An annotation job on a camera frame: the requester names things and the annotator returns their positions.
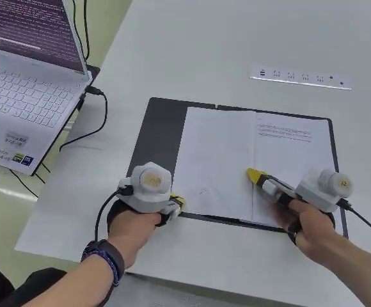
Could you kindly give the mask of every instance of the person's left hand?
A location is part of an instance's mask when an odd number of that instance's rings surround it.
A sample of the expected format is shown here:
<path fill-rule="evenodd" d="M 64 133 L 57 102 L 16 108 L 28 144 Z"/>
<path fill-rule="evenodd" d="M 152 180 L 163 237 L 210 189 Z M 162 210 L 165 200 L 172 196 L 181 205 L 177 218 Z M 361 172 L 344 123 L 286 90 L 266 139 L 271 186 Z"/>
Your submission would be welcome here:
<path fill-rule="evenodd" d="M 138 251 L 160 222 L 159 213 L 138 214 L 128 210 L 115 217 L 110 225 L 108 241 L 122 254 L 126 269 L 134 264 Z"/>

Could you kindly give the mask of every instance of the laptop keyboard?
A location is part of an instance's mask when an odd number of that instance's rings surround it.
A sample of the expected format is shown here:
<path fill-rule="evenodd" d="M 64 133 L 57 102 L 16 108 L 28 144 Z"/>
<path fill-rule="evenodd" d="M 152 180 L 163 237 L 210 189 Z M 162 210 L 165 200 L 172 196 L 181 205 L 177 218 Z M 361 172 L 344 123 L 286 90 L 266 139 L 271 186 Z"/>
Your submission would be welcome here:
<path fill-rule="evenodd" d="M 78 89 L 0 68 L 0 113 L 53 128 Z"/>

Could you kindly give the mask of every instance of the white laptop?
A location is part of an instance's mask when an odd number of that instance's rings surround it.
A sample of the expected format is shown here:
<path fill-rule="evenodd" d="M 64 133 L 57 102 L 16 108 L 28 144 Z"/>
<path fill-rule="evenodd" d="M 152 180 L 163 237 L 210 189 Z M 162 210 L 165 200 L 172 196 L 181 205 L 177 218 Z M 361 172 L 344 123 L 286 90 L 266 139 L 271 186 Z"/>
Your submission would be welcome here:
<path fill-rule="evenodd" d="M 35 173 L 91 83 L 62 0 L 0 5 L 0 166 Z"/>

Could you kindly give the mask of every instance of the hand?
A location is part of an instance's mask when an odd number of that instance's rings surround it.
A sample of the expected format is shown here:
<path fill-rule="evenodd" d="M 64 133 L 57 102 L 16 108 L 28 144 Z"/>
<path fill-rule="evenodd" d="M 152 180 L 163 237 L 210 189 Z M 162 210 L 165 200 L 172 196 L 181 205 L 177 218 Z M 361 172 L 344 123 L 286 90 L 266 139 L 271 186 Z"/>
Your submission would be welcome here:
<path fill-rule="evenodd" d="M 122 254 L 126 269 L 134 264 L 138 251 L 160 222 L 158 213 L 138 214 L 129 210 L 115 217 L 110 225 L 108 241 Z"/>
<path fill-rule="evenodd" d="M 335 232 L 333 224 L 327 215 L 299 200 L 292 200 L 289 208 L 297 215 L 274 206 L 274 218 L 285 230 L 288 230 L 299 216 L 302 229 L 296 235 L 297 247 L 311 260 L 324 265 L 325 248 L 342 237 Z"/>

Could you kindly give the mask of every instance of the bracelet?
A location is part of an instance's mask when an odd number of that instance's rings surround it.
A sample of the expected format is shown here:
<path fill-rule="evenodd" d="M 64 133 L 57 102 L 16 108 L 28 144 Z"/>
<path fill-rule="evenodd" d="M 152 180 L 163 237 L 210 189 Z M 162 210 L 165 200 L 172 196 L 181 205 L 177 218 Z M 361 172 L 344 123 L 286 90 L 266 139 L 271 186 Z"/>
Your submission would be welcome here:
<path fill-rule="evenodd" d="M 91 255 L 98 255 L 98 256 L 102 257 L 109 264 L 110 268 L 113 271 L 113 286 L 117 287 L 119 285 L 120 277 L 117 273 L 117 268 L 115 267 L 114 263 L 110 260 L 107 253 L 105 251 L 101 251 L 99 249 L 94 249 L 94 250 L 92 250 L 88 253 L 84 253 L 83 257 L 82 257 L 82 261 L 85 260 L 86 258 L 88 258 Z"/>

